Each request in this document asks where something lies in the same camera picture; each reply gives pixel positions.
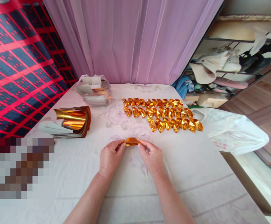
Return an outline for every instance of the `pixelated area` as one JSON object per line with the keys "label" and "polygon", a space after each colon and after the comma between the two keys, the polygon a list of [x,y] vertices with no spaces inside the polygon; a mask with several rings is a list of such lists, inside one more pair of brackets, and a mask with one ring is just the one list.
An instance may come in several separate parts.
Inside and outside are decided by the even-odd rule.
{"label": "pixelated area", "polygon": [[53,138],[0,138],[0,199],[25,198],[52,153]]}

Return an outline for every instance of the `sheer curtain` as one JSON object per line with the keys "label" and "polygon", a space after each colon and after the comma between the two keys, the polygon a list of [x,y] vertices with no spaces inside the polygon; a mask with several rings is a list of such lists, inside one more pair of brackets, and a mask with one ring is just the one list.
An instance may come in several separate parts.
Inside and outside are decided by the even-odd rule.
{"label": "sheer curtain", "polygon": [[44,0],[80,77],[171,85],[223,0]]}

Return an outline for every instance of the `pink slipper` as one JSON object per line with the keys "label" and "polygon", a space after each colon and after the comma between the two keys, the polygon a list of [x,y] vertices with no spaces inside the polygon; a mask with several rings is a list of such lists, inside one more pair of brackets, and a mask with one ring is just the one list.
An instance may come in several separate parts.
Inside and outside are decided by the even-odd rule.
{"label": "pink slipper", "polygon": [[247,82],[233,81],[223,77],[217,77],[213,82],[220,86],[227,86],[235,89],[245,89],[248,87]]}

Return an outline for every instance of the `white plastic bag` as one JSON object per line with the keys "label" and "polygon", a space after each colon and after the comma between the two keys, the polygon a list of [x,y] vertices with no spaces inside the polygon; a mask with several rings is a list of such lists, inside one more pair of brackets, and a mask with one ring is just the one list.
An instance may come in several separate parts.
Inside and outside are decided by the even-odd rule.
{"label": "white plastic bag", "polygon": [[108,105],[112,98],[111,85],[103,75],[82,75],[76,83],[75,91],[89,106]]}
{"label": "white plastic bag", "polygon": [[214,108],[192,109],[219,151],[245,154],[265,146],[268,135],[246,116]]}

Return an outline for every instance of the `table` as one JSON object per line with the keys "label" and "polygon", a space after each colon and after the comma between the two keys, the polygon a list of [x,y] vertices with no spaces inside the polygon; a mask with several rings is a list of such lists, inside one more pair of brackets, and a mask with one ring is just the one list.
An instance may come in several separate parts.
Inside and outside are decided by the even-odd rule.
{"label": "table", "polygon": [[[162,149],[166,173],[197,224],[268,223],[204,132],[153,133],[147,119],[126,117],[122,98],[180,99],[172,86],[111,84],[111,90],[109,105],[91,107],[86,138],[55,140],[50,162],[43,171],[39,169],[33,192],[27,192],[34,200],[4,199],[4,204],[13,206],[0,208],[0,223],[62,223],[98,171],[102,148],[128,137],[148,140]],[[73,86],[53,108],[82,105],[85,102]],[[42,120],[55,119],[53,108]],[[31,137],[50,135],[36,125],[26,136]],[[137,146],[125,149],[97,223],[163,223],[156,188]]]}

